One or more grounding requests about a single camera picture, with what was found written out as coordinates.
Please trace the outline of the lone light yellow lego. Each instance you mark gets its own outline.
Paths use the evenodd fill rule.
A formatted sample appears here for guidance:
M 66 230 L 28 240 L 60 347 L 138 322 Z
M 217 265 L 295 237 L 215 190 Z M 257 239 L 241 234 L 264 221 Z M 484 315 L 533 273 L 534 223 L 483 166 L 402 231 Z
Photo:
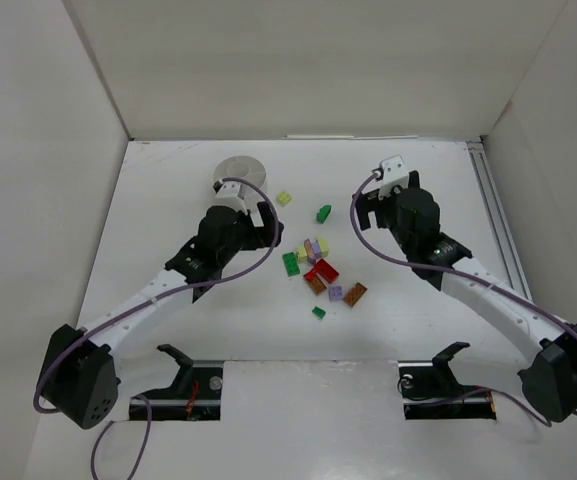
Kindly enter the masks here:
M 282 191 L 277 195 L 276 199 L 281 206 L 286 206 L 291 202 L 292 196 L 288 192 Z

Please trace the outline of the dark green curved lego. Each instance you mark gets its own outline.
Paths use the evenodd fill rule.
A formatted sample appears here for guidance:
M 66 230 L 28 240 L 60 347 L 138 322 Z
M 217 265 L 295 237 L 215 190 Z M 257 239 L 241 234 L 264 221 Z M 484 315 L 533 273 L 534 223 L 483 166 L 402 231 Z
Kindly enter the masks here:
M 332 206 L 330 204 L 323 205 L 318 210 L 318 212 L 316 214 L 316 217 L 315 217 L 316 221 L 319 224 L 324 224 L 326 222 L 326 220 L 328 219 L 328 217 L 331 213 L 331 210 L 332 210 Z

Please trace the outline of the green 2x4 lego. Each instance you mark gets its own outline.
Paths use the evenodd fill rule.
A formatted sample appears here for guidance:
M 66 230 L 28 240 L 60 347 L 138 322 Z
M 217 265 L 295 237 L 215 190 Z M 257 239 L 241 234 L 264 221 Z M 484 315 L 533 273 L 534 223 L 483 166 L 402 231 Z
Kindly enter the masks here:
M 283 254 L 282 262 L 289 277 L 298 276 L 300 274 L 299 262 L 294 252 Z

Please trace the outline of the light yellow lego brick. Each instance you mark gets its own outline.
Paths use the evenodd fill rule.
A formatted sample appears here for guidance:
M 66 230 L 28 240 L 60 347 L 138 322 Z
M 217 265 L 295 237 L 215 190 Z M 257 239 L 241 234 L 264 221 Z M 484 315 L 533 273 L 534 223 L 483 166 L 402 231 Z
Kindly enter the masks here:
M 308 255 L 304 245 L 298 246 L 295 251 L 295 254 L 299 262 L 306 262 L 308 259 Z

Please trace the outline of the purple butterfly curved lego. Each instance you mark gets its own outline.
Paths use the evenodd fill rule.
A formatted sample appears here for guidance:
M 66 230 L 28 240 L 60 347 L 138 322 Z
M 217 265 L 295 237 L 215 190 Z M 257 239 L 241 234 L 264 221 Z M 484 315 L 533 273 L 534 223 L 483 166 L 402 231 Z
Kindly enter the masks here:
M 312 247 L 312 243 L 309 239 L 306 239 L 304 241 L 304 249 L 306 251 L 306 257 L 307 257 L 307 261 L 311 264 L 314 265 L 317 261 L 313 247 Z

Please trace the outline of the lavender lego brick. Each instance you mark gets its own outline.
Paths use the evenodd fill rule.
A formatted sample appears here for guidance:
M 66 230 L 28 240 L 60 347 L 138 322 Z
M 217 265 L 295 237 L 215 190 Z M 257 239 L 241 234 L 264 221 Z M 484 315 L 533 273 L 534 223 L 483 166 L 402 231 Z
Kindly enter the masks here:
M 322 251 L 317 241 L 311 243 L 312 251 L 315 259 L 320 259 L 322 257 Z

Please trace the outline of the small green lego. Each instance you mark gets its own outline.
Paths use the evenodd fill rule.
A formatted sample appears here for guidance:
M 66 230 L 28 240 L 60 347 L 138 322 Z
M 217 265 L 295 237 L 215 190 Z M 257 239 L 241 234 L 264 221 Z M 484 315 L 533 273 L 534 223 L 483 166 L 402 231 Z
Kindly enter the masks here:
M 319 307 L 314 307 L 312 310 L 312 313 L 318 318 L 318 319 L 323 319 L 326 315 L 326 312 Z

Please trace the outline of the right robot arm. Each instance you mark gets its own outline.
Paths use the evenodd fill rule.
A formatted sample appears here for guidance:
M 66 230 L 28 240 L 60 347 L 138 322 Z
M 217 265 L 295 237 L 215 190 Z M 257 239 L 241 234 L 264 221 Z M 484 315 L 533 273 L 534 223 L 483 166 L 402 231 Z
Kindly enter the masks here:
M 429 360 L 407 360 L 399 367 L 403 397 L 429 409 L 447 408 L 472 396 L 493 392 L 512 398 L 545 426 L 577 416 L 577 322 L 565 321 L 504 285 L 463 244 L 441 230 L 440 208 L 421 188 L 419 173 L 391 176 L 386 168 L 367 179 L 379 186 L 359 188 L 351 197 L 350 221 L 360 241 L 371 227 L 390 232 L 404 257 L 377 257 L 410 269 L 418 278 L 476 313 L 522 354 L 501 387 L 491 385 L 489 367 L 475 365 L 457 373 L 451 363 L 468 348 L 455 341 Z

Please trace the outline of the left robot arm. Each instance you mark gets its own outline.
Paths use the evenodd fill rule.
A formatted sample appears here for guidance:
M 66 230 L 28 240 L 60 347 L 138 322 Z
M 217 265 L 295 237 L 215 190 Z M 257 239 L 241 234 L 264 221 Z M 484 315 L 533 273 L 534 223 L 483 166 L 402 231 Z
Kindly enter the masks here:
M 260 226 L 248 212 L 210 207 L 197 234 L 140 292 L 83 327 L 64 324 L 55 330 L 36 384 L 34 409 L 62 413 L 87 430 L 101 423 L 121 398 L 189 395 L 194 362 L 181 350 L 159 344 L 152 362 L 130 359 L 129 351 L 160 323 L 228 282 L 223 271 L 239 252 L 272 252 L 283 225 L 270 202 L 260 202 L 258 211 Z

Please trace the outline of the white round divided container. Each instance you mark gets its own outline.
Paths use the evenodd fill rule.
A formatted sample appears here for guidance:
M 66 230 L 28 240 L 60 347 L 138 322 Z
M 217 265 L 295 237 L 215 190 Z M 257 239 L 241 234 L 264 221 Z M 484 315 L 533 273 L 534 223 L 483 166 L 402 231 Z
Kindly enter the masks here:
M 235 155 L 221 161 L 213 172 L 213 181 L 224 177 L 236 177 L 254 184 L 264 193 L 267 192 L 267 170 L 256 158 L 247 155 Z

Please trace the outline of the red lego brick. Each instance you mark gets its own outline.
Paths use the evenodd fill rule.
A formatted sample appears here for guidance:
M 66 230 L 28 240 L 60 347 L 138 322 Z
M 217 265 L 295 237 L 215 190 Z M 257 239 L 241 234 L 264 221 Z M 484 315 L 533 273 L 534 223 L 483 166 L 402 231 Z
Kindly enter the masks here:
M 304 278 L 311 282 L 315 276 L 319 276 L 328 284 L 332 284 L 339 278 L 339 272 L 325 259 L 319 259 L 313 268 L 304 275 Z

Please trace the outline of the brown lego plate left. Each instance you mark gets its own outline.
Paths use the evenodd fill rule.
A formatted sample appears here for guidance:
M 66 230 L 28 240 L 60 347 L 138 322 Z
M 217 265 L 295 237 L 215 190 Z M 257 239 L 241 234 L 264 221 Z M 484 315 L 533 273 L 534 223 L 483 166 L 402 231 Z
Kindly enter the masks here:
M 318 275 L 314 275 L 312 277 L 307 277 L 306 282 L 312 292 L 318 296 L 322 294 L 324 291 L 327 290 L 326 285 L 323 283 L 321 278 Z

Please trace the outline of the brown lego plate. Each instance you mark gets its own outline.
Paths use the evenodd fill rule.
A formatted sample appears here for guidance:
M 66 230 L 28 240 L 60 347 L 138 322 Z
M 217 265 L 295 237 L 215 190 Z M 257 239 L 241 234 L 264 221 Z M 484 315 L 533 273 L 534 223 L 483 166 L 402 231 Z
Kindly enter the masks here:
M 327 290 L 326 285 L 323 283 L 321 278 L 318 275 L 314 275 L 312 277 L 307 277 L 306 282 L 312 292 L 318 296 L 322 294 L 324 291 Z
M 362 283 L 357 282 L 346 292 L 343 301 L 347 306 L 353 308 L 366 292 L 367 288 Z

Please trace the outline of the brown lego plate right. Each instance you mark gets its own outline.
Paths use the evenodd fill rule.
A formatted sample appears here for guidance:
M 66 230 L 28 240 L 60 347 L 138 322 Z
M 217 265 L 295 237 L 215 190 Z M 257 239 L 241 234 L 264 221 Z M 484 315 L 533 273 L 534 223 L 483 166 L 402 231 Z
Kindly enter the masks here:
M 353 308 L 366 292 L 367 288 L 362 283 L 357 282 L 346 292 L 343 301 L 347 306 Z

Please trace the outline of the lavender 2x2 lego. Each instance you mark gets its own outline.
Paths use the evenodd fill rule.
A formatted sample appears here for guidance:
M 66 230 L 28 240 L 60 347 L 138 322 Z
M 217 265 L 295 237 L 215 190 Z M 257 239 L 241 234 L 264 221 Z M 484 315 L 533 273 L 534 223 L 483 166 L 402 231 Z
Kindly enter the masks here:
M 344 298 L 344 289 L 340 285 L 330 285 L 328 287 L 328 296 L 331 302 L 341 301 Z

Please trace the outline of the aluminium rail right side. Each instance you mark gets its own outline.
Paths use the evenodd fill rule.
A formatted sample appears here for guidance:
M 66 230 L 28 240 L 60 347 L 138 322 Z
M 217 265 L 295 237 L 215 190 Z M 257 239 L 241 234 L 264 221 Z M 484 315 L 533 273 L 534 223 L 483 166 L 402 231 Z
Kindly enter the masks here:
M 501 258 L 504 276 L 515 291 L 531 300 L 530 287 L 492 175 L 483 142 L 468 141 L 466 146 L 481 191 L 494 241 Z

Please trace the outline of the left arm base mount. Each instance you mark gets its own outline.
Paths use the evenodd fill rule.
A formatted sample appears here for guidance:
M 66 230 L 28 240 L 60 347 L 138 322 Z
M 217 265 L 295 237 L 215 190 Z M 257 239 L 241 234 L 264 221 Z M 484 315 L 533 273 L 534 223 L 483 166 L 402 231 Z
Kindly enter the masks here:
M 170 344 L 157 346 L 175 364 L 174 376 L 162 386 L 141 393 L 154 421 L 219 421 L 223 387 L 223 361 L 196 361 Z

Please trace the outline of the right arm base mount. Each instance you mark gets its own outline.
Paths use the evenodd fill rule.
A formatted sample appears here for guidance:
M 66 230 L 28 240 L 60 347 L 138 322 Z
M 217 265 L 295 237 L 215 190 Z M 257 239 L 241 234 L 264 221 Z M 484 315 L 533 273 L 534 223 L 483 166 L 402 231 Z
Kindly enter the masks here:
M 406 420 L 496 420 L 492 395 L 475 385 L 462 385 L 450 362 L 467 342 L 454 342 L 431 360 L 398 363 L 397 390 Z

